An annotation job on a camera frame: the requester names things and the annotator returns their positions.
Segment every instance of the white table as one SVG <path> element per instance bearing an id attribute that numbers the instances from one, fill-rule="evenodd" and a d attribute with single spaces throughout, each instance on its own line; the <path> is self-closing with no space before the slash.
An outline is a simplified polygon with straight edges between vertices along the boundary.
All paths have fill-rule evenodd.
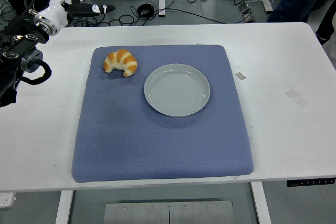
<path id="1" fill-rule="evenodd" d="M 254 171 L 235 177 L 76 183 L 72 156 L 94 49 L 177 44 L 226 49 Z M 16 104 L 0 109 L 0 191 L 336 177 L 336 71 L 307 24 L 64 28 L 38 49 L 52 68 L 51 78 L 38 86 L 21 83 Z M 246 78 L 240 80 L 238 72 Z M 40 75 L 38 70 L 26 76 Z"/>

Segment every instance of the robotic arm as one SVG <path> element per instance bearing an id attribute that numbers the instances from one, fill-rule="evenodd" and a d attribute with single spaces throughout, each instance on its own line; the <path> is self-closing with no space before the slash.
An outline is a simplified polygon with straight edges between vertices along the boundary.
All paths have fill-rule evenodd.
<path id="1" fill-rule="evenodd" d="M 49 7 L 35 15 L 34 22 L 48 35 L 56 35 L 73 17 L 93 17 L 115 10 L 113 5 L 84 4 L 85 0 L 50 0 Z"/>
<path id="2" fill-rule="evenodd" d="M 49 36 L 56 35 L 62 26 L 69 25 L 74 17 L 93 17 L 115 10 L 113 5 L 85 4 L 85 0 L 50 0 L 49 7 L 41 12 L 30 9 L 15 17 L 0 31 L 0 107 L 16 102 L 16 89 L 20 81 L 40 84 L 51 76 L 50 67 L 42 61 L 43 53 L 36 49 L 45 44 Z M 24 14 L 34 16 L 34 24 L 24 20 Z M 23 77 L 42 66 L 45 73 L 36 80 Z"/>

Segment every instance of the white robotic hand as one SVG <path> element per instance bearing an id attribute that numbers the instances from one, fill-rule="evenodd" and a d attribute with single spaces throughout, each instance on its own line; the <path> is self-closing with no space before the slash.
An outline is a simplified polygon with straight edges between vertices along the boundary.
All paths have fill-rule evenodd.
<path id="1" fill-rule="evenodd" d="M 50 0 L 49 7 L 35 15 L 34 22 L 48 35 L 56 35 L 73 17 L 93 17 L 115 10 L 113 5 L 84 4 L 85 0 Z"/>

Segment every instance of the power strip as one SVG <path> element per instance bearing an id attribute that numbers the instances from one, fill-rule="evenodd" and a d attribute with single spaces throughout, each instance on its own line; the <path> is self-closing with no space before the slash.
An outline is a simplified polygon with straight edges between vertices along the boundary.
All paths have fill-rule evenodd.
<path id="1" fill-rule="evenodd" d="M 11 207 L 15 199 L 15 193 L 0 193 L 0 208 Z"/>

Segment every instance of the white plate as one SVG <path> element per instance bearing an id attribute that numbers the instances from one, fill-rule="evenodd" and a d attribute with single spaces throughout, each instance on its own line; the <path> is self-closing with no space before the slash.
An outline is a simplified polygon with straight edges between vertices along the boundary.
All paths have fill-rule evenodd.
<path id="1" fill-rule="evenodd" d="M 144 93 L 148 103 L 160 113 L 181 117 L 204 107 L 210 96 L 210 85 L 197 69 L 169 64 L 155 69 L 147 77 Z"/>

